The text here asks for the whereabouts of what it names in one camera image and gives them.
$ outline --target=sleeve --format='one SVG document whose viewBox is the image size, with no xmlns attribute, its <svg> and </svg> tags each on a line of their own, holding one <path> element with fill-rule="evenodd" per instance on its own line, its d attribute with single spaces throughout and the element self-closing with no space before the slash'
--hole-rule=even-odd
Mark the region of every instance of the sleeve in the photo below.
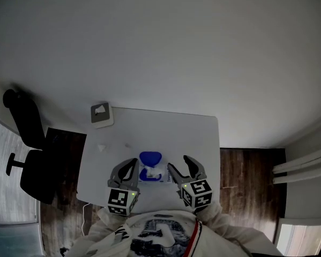
<svg viewBox="0 0 321 257">
<path fill-rule="evenodd" d="M 282 256 L 275 245 L 261 231 L 242 226 L 232 226 L 230 216 L 222 214 L 222 207 L 219 203 L 212 203 L 198 212 L 197 218 L 225 239 L 238 240 L 251 253 Z"/>
<path fill-rule="evenodd" d="M 126 217 L 111 214 L 105 208 L 101 208 L 97 215 L 100 220 L 91 226 L 88 235 L 80 237 L 74 242 L 66 257 L 84 257 L 89 247 L 117 230 L 127 219 Z"/>
</svg>

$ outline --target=person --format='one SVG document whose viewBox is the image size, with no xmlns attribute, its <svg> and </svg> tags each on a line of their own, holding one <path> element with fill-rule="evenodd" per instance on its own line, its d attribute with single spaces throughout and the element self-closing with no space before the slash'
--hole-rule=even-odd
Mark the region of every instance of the person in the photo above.
<svg viewBox="0 0 321 257">
<path fill-rule="evenodd" d="M 162 210 L 127 218 L 102 208 L 98 216 L 66 257 L 282 256 L 262 232 L 232 226 L 216 202 L 197 214 Z"/>
</svg>

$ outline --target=power cord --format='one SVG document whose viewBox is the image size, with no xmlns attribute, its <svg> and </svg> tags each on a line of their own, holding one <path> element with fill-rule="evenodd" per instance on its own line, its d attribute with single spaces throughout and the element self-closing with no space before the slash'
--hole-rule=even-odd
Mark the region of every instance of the power cord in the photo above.
<svg viewBox="0 0 321 257">
<path fill-rule="evenodd" d="M 87 203 L 86 205 L 83 206 L 83 224 L 81 225 L 81 231 L 82 231 L 82 233 L 83 233 L 83 236 L 85 236 L 84 231 L 83 231 L 83 226 L 84 226 L 84 223 L 85 223 L 85 219 L 84 219 L 84 208 L 85 208 L 87 205 L 90 205 L 90 203 Z"/>
</svg>

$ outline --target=dark wood floor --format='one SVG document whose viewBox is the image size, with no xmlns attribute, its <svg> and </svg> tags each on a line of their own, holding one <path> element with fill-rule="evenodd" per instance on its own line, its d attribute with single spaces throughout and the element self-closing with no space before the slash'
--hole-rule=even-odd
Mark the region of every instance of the dark wood floor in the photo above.
<svg viewBox="0 0 321 257">
<path fill-rule="evenodd" d="M 71 155 L 61 196 L 56 196 L 52 205 L 41 204 L 43 244 L 50 256 L 58 254 L 60 248 L 70 248 L 83 235 L 83 206 L 87 204 L 76 198 L 85 135 L 49 128 L 48 141 L 59 137 Z M 272 168 L 283 162 L 283 149 L 221 149 L 220 202 L 235 225 L 253 227 L 273 239 L 276 221 L 285 211 L 286 185 L 272 184 Z M 100 208 L 92 204 L 85 207 L 85 234 L 98 220 L 96 212 Z"/>
</svg>

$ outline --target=table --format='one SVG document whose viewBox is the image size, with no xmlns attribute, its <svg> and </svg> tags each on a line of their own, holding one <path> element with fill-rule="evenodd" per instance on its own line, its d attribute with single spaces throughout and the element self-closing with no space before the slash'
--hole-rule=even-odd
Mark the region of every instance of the table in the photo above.
<svg viewBox="0 0 321 257">
<path fill-rule="evenodd" d="M 107 180 L 114 166 L 143 151 L 157 151 L 162 162 L 174 164 L 189 175 L 183 155 L 199 161 L 214 191 L 220 195 L 220 146 L 218 120 L 212 116 L 113 108 L 114 125 L 89 128 L 78 178 L 79 200 L 106 206 Z M 104 145 L 100 152 L 98 145 Z M 176 193 L 176 184 L 139 184 L 140 197 L 133 212 L 188 210 Z"/>
</svg>

